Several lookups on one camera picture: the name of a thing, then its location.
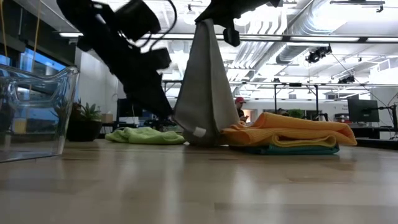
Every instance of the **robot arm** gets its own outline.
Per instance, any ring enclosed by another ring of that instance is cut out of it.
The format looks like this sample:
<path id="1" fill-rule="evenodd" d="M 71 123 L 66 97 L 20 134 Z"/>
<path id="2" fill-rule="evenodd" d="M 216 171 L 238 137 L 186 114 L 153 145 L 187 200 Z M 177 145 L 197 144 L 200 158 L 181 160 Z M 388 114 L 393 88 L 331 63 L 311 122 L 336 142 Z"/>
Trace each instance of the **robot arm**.
<path id="1" fill-rule="evenodd" d="M 215 24 L 226 27 L 225 41 L 237 46 L 239 32 L 234 29 L 233 19 L 269 2 L 276 7 L 280 0 L 212 0 L 196 22 L 213 19 Z M 128 41 L 135 42 L 148 32 L 160 31 L 159 20 L 142 0 L 129 1 L 116 12 L 107 4 L 91 0 L 57 0 L 57 4 L 66 19 L 84 35 L 78 47 L 83 51 L 95 50 L 123 84 L 133 104 L 161 118 L 173 114 L 162 89 L 162 77 L 156 72 L 171 63 L 167 49 L 142 53 L 140 47 Z"/>
<path id="2" fill-rule="evenodd" d="M 242 14 L 253 11 L 267 4 L 274 7 L 282 6 L 282 0 L 211 0 L 195 22 L 213 19 L 214 24 L 225 27 L 223 32 L 225 42 L 237 47 L 240 44 L 239 32 L 235 30 L 233 19 L 239 19 Z"/>

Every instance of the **green towel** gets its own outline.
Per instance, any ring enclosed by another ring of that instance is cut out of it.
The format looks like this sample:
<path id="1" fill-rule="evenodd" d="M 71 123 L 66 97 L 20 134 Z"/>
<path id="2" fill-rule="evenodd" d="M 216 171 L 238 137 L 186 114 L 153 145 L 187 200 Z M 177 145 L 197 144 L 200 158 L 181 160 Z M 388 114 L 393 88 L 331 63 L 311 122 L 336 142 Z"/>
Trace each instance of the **green towel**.
<path id="1" fill-rule="evenodd" d="M 269 146 L 230 146 L 231 149 L 245 151 L 251 154 L 259 155 L 332 155 L 340 148 L 336 145 L 333 148 L 325 146 L 297 146 L 297 147 L 279 147 L 275 145 Z"/>
<path id="2" fill-rule="evenodd" d="M 130 144 L 183 144 L 185 139 L 174 131 L 162 133 L 152 128 L 124 128 L 106 134 L 105 139 L 112 142 Z"/>

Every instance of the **clear plastic container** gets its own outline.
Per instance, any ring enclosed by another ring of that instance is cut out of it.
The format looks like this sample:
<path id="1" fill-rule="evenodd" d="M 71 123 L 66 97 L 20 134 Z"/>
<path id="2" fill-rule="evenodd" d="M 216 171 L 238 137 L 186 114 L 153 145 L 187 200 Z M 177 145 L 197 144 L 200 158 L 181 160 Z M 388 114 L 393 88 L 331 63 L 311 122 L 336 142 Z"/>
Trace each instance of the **clear plastic container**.
<path id="1" fill-rule="evenodd" d="M 0 65 L 0 162 L 62 154 L 79 71 L 35 75 Z"/>

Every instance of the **hanging gray cloth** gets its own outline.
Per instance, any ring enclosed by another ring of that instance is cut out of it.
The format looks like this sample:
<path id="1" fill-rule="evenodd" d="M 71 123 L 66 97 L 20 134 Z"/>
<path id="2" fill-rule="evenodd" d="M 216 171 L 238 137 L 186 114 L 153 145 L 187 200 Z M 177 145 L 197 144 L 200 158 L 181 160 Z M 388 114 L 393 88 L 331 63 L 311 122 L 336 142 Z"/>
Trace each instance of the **hanging gray cloth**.
<path id="1" fill-rule="evenodd" d="M 174 109 L 174 120 L 194 145 L 217 145 L 220 131 L 239 123 L 211 19 L 197 24 Z"/>

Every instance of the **person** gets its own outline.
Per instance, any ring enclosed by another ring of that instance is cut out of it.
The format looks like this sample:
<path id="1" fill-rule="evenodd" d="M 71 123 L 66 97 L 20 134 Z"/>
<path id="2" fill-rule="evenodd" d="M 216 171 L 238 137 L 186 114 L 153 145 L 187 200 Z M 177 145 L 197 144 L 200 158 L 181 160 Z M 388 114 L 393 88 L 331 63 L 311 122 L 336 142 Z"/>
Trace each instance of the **person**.
<path id="1" fill-rule="evenodd" d="M 282 108 L 279 108 L 276 114 L 279 114 L 282 116 L 289 116 L 289 113 L 286 110 L 283 110 Z"/>
<path id="2" fill-rule="evenodd" d="M 243 97 L 237 97 L 235 99 L 236 110 L 238 111 L 239 120 L 246 122 L 249 116 L 245 116 L 242 110 L 243 104 L 246 103 Z"/>

